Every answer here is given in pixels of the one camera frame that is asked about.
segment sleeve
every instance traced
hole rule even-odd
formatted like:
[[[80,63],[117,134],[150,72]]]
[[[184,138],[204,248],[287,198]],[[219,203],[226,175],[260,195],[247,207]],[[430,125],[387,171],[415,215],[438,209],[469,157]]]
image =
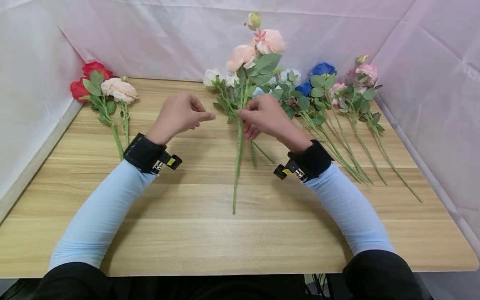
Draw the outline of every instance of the sleeve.
[[[390,251],[368,250],[356,255],[343,276],[354,299],[423,299],[408,264]]]
[[[32,300],[105,300],[110,283],[99,269],[85,263],[67,263],[50,270]]]
[[[335,220],[353,255],[366,250],[395,252],[387,231],[370,202],[340,169],[331,164],[305,183]]]
[[[135,199],[155,179],[123,160],[88,197],[57,243],[48,270],[81,262],[100,267]]]

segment hand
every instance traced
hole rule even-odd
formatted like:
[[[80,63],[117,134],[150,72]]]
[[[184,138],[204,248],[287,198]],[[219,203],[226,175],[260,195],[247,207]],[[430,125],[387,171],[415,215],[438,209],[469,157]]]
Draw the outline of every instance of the hand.
[[[186,93],[171,95],[163,103],[155,123],[145,136],[155,144],[165,145],[175,135],[213,119],[215,114],[206,112],[197,97]]]
[[[243,133],[249,140],[265,132],[294,153],[303,152],[312,145],[307,134],[290,120],[278,100],[270,94],[250,100],[246,108],[239,109],[237,114],[245,121]]]

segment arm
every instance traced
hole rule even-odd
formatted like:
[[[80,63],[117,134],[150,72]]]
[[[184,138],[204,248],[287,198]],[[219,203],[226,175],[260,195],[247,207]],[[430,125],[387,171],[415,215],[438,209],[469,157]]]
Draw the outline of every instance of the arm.
[[[170,96],[145,136],[165,145],[176,134],[214,118],[198,98]],[[106,297],[108,281],[98,268],[132,203],[154,179],[155,175],[142,173],[125,160],[120,162],[73,217],[53,251],[48,273],[34,299]]]
[[[246,109],[240,109],[237,114],[245,120],[243,132],[246,138],[254,139],[260,132],[265,132],[295,154],[305,157],[308,156],[305,153],[313,153],[306,151],[312,147],[306,133],[288,118],[271,95],[262,95],[248,102]],[[351,293],[358,299],[406,299],[406,296],[417,299],[421,293],[415,277],[407,263],[395,254],[385,227],[370,202],[337,166],[325,161],[318,166],[310,162],[307,163],[310,168],[319,168],[314,170],[318,176],[309,179],[305,185],[315,192],[354,254],[344,269]]]

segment tabletop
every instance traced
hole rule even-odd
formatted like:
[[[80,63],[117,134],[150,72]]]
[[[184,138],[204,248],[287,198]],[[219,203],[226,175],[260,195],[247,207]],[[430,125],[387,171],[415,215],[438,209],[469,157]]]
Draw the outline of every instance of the tabletop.
[[[145,133],[164,99],[199,96],[214,111],[215,95],[201,83],[132,79],[140,101],[131,108],[131,134]],[[41,277],[75,212],[119,163],[110,129],[82,108],[0,226],[0,277]],[[372,203],[392,243],[414,271],[473,270],[475,253],[385,118],[384,144],[393,163],[423,200],[390,169],[370,132],[362,140],[383,173],[376,175],[348,121],[341,118],[359,163],[374,185],[357,186]],[[102,263],[110,276],[338,273],[352,254],[315,194],[294,176],[280,180],[258,153],[254,169],[245,149],[232,214],[236,124],[217,114],[168,145],[183,160],[133,204]],[[287,149],[261,134],[257,143],[276,163]]]

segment forearm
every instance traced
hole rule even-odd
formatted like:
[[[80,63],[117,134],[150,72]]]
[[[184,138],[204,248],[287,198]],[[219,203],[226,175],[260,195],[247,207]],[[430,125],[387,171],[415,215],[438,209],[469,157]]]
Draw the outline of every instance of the forearm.
[[[315,191],[354,255],[373,249],[395,252],[370,202],[337,166],[332,164],[305,185]]]
[[[100,267],[132,203],[154,179],[155,175],[120,162],[75,214],[53,251],[48,270],[71,262]]]

